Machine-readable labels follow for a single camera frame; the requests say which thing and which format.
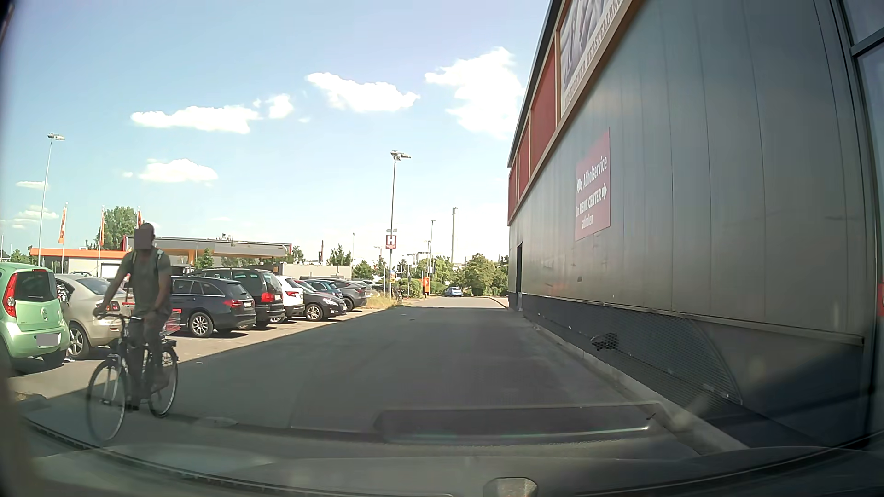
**windshield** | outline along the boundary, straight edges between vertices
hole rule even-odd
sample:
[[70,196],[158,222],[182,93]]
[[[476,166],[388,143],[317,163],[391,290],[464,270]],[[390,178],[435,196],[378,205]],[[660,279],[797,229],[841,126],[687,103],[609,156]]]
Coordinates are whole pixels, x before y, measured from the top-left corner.
[[884,489],[821,469],[884,447],[884,0],[14,6],[0,402],[32,400],[0,464],[162,495]]

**red sign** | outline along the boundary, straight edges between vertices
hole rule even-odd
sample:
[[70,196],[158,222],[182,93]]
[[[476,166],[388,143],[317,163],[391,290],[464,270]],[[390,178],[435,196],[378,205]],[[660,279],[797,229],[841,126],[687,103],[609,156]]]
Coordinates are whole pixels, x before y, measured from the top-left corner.
[[574,241],[611,225],[611,130],[577,163]]

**parked car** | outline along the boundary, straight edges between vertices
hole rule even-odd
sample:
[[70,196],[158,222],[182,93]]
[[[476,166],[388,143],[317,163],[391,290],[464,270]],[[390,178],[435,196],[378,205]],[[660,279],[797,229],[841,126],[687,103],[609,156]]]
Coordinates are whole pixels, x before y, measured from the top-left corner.
[[448,287],[442,292],[444,297],[463,297],[463,290],[460,287]]
[[305,279],[304,280],[308,285],[313,287],[317,292],[322,292],[325,294],[332,294],[339,299],[344,299],[344,292],[338,290],[330,281],[325,281],[324,279]]
[[369,301],[368,290],[360,283],[337,278],[319,278],[319,280],[331,283],[333,287],[340,290],[343,294],[341,298],[347,304],[347,312],[357,307],[365,307],[365,304]]
[[[55,279],[61,312],[71,331],[71,346],[67,352],[72,359],[87,359],[93,348],[108,345],[119,338],[118,319],[98,319],[92,315],[111,285],[107,279],[74,273],[56,274]],[[107,310],[129,316],[131,307],[124,305],[125,301],[126,294],[117,291]]]
[[282,303],[282,285],[270,271],[244,267],[213,267],[191,272],[187,276],[232,279],[239,282],[255,301],[255,327],[258,329],[266,328],[274,317],[286,314]]
[[282,305],[286,308],[286,314],[272,323],[278,323],[287,320],[290,317],[300,315],[304,311],[304,288],[300,285],[293,285],[288,282],[288,277],[273,275],[274,278],[282,285]]
[[255,323],[255,299],[234,279],[173,276],[171,305],[196,338],[208,338]]
[[55,274],[31,264],[0,263],[3,312],[0,345],[15,368],[16,359],[39,356],[50,368],[65,360],[71,333],[58,300]]
[[320,321],[347,313],[347,305],[333,294],[317,292],[302,279],[289,278],[288,282],[304,289],[305,305],[302,314],[308,321]]

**street lamp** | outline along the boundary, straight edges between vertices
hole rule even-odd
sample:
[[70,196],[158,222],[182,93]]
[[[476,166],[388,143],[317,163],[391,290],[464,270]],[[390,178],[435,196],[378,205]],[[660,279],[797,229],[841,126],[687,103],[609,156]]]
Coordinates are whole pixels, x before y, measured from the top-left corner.
[[[410,159],[411,156],[409,154],[399,152],[398,150],[392,150],[390,152],[392,156],[392,189],[390,191],[390,235],[392,236],[392,207],[393,203],[396,200],[396,163],[402,159]],[[390,267],[392,267],[392,248],[390,248]],[[390,276],[387,272],[384,272],[384,290],[387,288],[387,281],[390,279]],[[390,282],[390,293],[392,293],[392,282]]]
[[52,159],[52,142],[64,141],[64,136],[56,133],[46,135],[50,139],[50,154],[46,157],[46,176],[43,178],[43,201],[40,203],[40,233],[37,235],[37,265],[43,265],[43,211],[46,210],[46,183],[50,180],[50,160]]

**billboard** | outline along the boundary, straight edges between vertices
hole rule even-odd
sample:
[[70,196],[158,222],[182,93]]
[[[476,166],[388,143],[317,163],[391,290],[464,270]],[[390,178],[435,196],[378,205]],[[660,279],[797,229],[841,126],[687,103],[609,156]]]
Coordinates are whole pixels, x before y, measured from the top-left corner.
[[624,3],[629,1],[572,0],[559,31],[562,115],[574,100],[590,64],[601,55],[598,48]]
[[575,168],[574,241],[611,225],[611,129]]

